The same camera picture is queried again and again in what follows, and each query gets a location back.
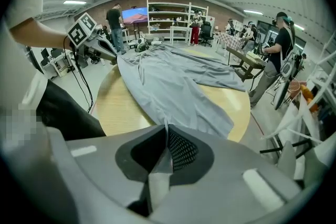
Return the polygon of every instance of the white shelving unit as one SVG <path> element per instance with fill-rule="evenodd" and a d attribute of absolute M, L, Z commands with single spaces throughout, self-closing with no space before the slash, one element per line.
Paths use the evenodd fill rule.
<path fill-rule="evenodd" d="M 164 9 L 164 7 L 176 7 L 176 8 L 184 8 L 185 12 L 175 12 L 175 11 L 159 11 L 159 12 L 151 12 L 149 11 L 149 6 L 158 6 L 161 9 Z M 203 11 L 203 15 L 201 15 L 204 19 L 206 19 L 207 15 L 208 15 L 208 7 L 200 7 L 200 6 L 195 6 L 192 5 L 191 2 L 189 2 L 189 4 L 183 4 L 183 3 L 170 3 L 170 2 L 148 2 L 147 0 L 147 11 L 148 11 L 148 33 L 150 34 L 155 33 L 157 31 L 170 31 L 169 28 L 160 28 L 160 29 L 156 29 L 156 30 L 151 30 L 151 24 L 152 23 L 173 23 L 173 17 L 174 15 L 176 15 L 176 17 L 182 17 L 182 20 L 180 20 L 178 23 L 181 26 L 188 26 L 188 23 L 191 21 L 192 16 L 194 16 L 194 13 L 192 13 L 192 10 L 202 10 Z M 170 15 L 170 19 L 171 20 L 151 20 L 151 18 L 153 18 L 155 15 L 161 15 L 161 14 L 165 14 L 165 15 Z M 181 36 L 174 36 L 173 39 L 185 39 L 185 37 L 181 37 Z"/>

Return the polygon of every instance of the man in black t-shirt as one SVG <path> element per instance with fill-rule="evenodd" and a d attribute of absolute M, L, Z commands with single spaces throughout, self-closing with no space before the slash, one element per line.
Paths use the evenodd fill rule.
<path fill-rule="evenodd" d="M 121 51 L 121 54 L 125 54 L 126 51 L 124 50 L 120 26 L 120 24 L 123 25 L 123 20 L 121 18 L 120 10 L 121 6 L 119 4 L 115 4 L 114 7 L 106 13 L 106 20 L 109 22 L 113 44 L 116 47 L 117 52 Z"/>
<path fill-rule="evenodd" d="M 244 36 L 244 34 L 246 33 L 246 28 L 247 26 L 244 25 L 244 28 L 242 29 L 242 31 L 240 32 L 240 38 L 242 38 Z"/>
<path fill-rule="evenodd" d="M 265 66 L 264 74 L 257 87 L 248 94 L 250 97 L 251 108 L 258 103 L 268 87 L 270 87 L 279 77 L 281 73 L 280 52 L 282 51 L 282 60 L 285 60 L 295 44 L 294 22 L 291 17 L 288 17 L 284 12 L 279 12 L 276 17 L 276 26 L 280 31 L 275 39 L 275 45 L 263 48 L 263 53 L 271 54 L 268 63 Z"/>
<path fill-rule="evenodd" d="M 279 44 L 282 49 L 282 59 L 284 60 L 290 51 L 291 39 L 288 31 L 283 27 L 280 29 L 278 36 L 275 39 L 275 44 Z M 272 53 L 269 61 L 273 63 L 275 69 L 280 73 L 280 52 Z"/>
<path fill-rule="evenodd" d="M 242 49 L 244 49 L 245 52 L 254 49 L 255 40 L 258 35 L 258 30 L 254 24 L 249 24 L 249 28 L 251 29 L 250 34 L 245 38 L 247 40 L 247 43 L 242 47 Z"/>

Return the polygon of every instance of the orange object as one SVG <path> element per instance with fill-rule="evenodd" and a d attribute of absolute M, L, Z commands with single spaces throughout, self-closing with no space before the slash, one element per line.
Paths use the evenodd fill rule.
<path fill-rule="evenodd" d="M 308 100 L 308 99 L 314 99 L 313 94 L 311 93 L 311 91 L 304 85 L 301 85 L 301 91 L 303 94 L 303 97 Z"/>
<path fill-rule="evenodd" d="M 307 104 L 309 104 L 311 101 L 312 101 L 312 99 L 308 98 L 307 99 Z M 315 111 L 318 111 L 318 109 L 319 109 L 318 105 L 314 104 L 309 110 L 310 110 L 310 112 L 315 112 Z"/>

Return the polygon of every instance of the red pants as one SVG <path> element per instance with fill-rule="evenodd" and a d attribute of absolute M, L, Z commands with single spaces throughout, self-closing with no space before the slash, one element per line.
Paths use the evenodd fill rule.
<path fill-rule="evenodd" d="M 193 27 L 192 31 L 191 31 L 191 40 L 190 43 L 194 43 L 194 44 L 198 44 L 198 33 L 199 33 L 199 27 L 195 26 Z"/>

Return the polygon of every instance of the gray cloth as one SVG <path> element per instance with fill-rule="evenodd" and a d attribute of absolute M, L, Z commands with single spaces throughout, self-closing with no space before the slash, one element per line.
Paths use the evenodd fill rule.
<path fill-rule="evenodd" d="M 279 73 L 274 64 L 268 61 L 264 69 L 264 74 L 259 80 L 258 85 L 248 94 L 250 97 L 251 108 L 258 103 L 264 92 L 266 92 L 268 87 L 270 87 L 278 79 L 278 77 Z"/>
<path fill-rule="evenodd" d="M 245 91 L 233 68 L 160 45 L 132 59 L 118 57 L 122 78 L 156 124 L 178 124 L 227 138 L 232 120 L 198 84 Z"/>

